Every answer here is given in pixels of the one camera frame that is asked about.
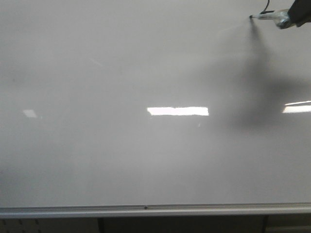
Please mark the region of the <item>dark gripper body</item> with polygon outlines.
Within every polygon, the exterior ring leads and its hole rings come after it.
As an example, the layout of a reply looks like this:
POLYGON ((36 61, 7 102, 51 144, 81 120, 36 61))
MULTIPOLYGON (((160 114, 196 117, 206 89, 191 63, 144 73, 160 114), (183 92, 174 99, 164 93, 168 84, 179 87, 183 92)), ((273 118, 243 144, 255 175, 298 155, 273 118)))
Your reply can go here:
POLYGON ((295 0, 288 10, 291 23, 301 27, 311 22, 311 0, 295 0))

